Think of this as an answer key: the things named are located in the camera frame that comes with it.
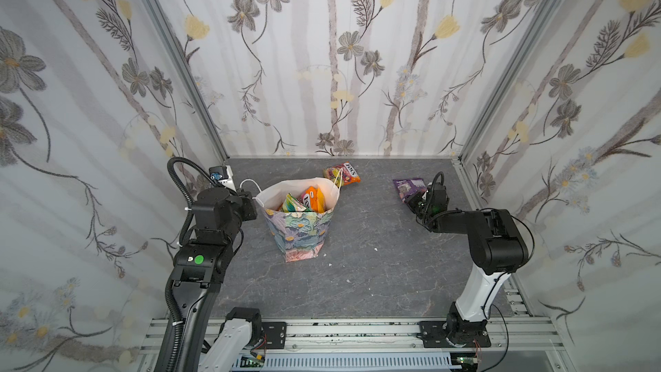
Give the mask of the white floral paper bag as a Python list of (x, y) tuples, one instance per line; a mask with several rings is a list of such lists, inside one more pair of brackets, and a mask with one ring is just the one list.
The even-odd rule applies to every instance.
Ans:
[[(282, 212), (281, 206), (287, 194), (299, 200), (300, 195), (310, 186), (322, 189), (325, 195), (325, 213), (318, 214), (310, 210), (296, 213)], [(253, 200), (265, 218), (267, 227), (285, 261), (292, 263), (316, 258), (319, 255), (328, 237), (339, 197), (340, 188), (331, 180), (314, 177), (285, 180), (266, 189), (259, 189)]]

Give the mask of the green Fox's spring tea bag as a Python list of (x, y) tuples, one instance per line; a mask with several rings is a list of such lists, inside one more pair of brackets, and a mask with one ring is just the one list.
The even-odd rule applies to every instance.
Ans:
[(296, 212), (306, 212), (308, 208), (301, 203), (297, 198), (292, 196), (291, 194), (287, 194), (285, 197), (282, 206), (281, 206), (282, 212), (285, 213), (296, 213)]

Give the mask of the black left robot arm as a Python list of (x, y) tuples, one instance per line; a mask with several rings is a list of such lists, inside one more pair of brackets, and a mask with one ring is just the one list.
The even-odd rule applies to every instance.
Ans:
[(167, 171), (186, 200), (187, 215), (165, 285), (169, 323), (155, 370), (230, 371), (241, 351), (263, 344), (261, 313), (234, 308), (213, 344), (206, 334), (229, 265), (243, 244), (243, 225), (258, 216), (256, 205), (250, 192), (234, 187), (227, 166), (206, 172), (187, 158), (173, 157)]

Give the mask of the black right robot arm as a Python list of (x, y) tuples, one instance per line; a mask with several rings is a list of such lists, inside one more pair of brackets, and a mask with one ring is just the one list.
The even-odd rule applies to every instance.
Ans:
[(401, 196), (416, 222), (428, 232), (465, 235), (473, 262), (466, 286), (451, 303), (446, 320), (420, 323), (423, 346), (489, 347), (487, 323), (494, 299), (511, 275), (528, 263), (534, 248), (527, 245), (516, 219), (505, 209), (449, 208), (442, 172), (430, 184), (412, 182), (409, 193)]

